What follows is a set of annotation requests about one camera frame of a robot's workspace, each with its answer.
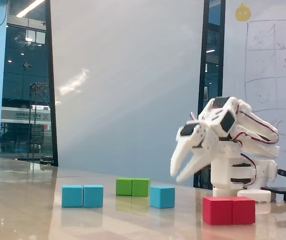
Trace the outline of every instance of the white wall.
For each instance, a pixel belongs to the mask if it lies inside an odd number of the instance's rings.
[[[226,1],[223,95],[246,100],[278,128],[276,162],[286,170],[286,1],[242,3],[251,11],[248,21],[235,18],[241,2]],[[286,178],[279,176],[271,186],[286,187]]]
[[[174,182],[175,136],[197,112],[203,4],[51,0],[60,167]]]

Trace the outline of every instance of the glass window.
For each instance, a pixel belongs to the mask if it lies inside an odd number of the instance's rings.
[[[203,107],[218,96],[221,1],[210,0]],[[194,187],[212,189],[210,165],[194,175]]]
[[[39,162],[53,156],[44,1],[17,17],[32,2],[8,3],[0,157]]]

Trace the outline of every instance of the blue block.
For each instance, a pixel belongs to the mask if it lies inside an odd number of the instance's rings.
[[[81,208],[83,206],[83,186],[64,185],[62,188],[62,207]]]
[[[101,208],[103,207],[104,187],[102,185],[85,185],[84,186],[84,208]]]
[[[169,209],[175,206],[175,188],[170,186],[152,186],[150,192],[151,207]]]

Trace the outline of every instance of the red cube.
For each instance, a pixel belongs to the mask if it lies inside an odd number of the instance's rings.
[[[256,222],[256,203],[248,197],[230,197],[233,201],[233,224],[250,225]]]
[[[203,221],[209,225],[232,225],[233,200],[228,197],[203,198]]]

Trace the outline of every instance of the green block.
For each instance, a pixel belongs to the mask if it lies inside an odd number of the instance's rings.
[[[133,193],[135,197],[148,197],[151,188],[150,178],[133,179]]]
[[[116,180],[116,195],[132,196],[132,178],[118,178]]]

